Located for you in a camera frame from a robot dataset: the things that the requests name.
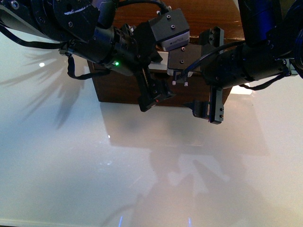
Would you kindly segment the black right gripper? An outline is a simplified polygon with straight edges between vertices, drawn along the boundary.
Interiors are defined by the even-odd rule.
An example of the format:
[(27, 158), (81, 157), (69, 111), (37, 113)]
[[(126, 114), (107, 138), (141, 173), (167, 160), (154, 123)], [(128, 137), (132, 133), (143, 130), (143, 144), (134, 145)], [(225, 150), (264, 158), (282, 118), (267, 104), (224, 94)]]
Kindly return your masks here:
[[(200, 33), (198, 44), (201, 45), (201, 55), (224, 45), (224, 30), (214, 27)], [(249, 75), (243, 68), (245, 57), (242, 53), (245, 44), (237, 45), (235, 48), (217, 52), (206, 57), (201, 62), (200, 72), (210, 87), (208, 101), (194, 100), (183, 104), (192, 110), (196, 118), (206, 119), (209, 123), (221, 124), (224, 117), (223, 89), (237, 85), (246, 84)]]

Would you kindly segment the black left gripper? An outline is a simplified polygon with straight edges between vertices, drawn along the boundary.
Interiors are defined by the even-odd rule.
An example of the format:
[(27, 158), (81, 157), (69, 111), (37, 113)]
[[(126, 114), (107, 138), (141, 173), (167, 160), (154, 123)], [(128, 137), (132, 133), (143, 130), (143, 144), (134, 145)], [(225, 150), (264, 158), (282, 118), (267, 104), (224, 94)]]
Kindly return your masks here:
[(156, 40), (149, 22), (140, 23), (137, 27), (125, 23), (120, 29), (97, 27), (93, 41), (100, 54), (97, 64), (105, 68), (97, 75), (108, 75), (111, 71), (125, 76), (134, 74), (141, 93), (138, 104), (142, 112), (176, 95), (166, 80), (153, 79), (147, 67), (152, 60), (162, 60), (155, 49)]

